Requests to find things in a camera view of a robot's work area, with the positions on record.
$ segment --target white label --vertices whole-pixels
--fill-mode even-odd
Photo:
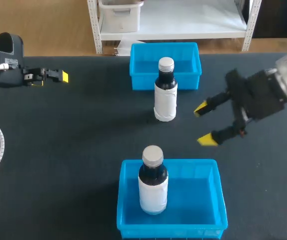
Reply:
[[[144,184],[138,176],[139,199],[141,208],[149,214],[159,214],[167,206],[168,176],[156,186]]]
[[[168,122],[175,118],[177,107],[178,84],[169,90],[163,90],[154,85],[154,115],[162,122]]]

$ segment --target blue plastic bin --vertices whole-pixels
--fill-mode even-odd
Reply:
[[[139,203],[138,172],[142,160],[122,162],[117,228],[124,239],[218,238],[228,227],[218,166],[212,159],[165,159],[167,207],[145,213]]]
[[[133,90],[154,90],[163,57],[174,60],[174,77],[179,90],[196,90],[202,66],[195,42],[161,42],[133,44],[130,54],[130,76]]]

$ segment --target bottle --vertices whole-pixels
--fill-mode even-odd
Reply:
[[[163,164],[163,151],[158,146],[147,146],[142,160],[138,173],[140,206],[146,213],[157,215],[167,206],[168,170]]]
[[[175,118],[178,84],[174,78],[174,60],[163,57],[159,60],[159,77],[154,83],[154,115],[162,122]]]

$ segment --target black table surface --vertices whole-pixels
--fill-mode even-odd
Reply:
[[[0,240],[117,240],[118,181],[125,159],[158,145],[168,159],[215,159],[228,229],[224,240],[287,239],[287,106],[252,122],[219,147],[196,139],[232,123],[231,104],[203,117],[194,109],[226,87],[237,68],[250,76],[282,54],[201,55],[196,91],[179,91],[171,122],[154,118],[154,92],[132,91],[128,57],[29,57],[61,68],[70,83],[0,88]]]

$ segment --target wooden floor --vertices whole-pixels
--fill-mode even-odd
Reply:
[[[2,32],[22,37],[25,56],[96,54],[86,0],[0,0]],[[197,43],[201,54],[240,53],[243,39]],[[113,54],[115,49],[110,46],[103,51]],[[253,39],[249,52],[287,52],[287,38]]]

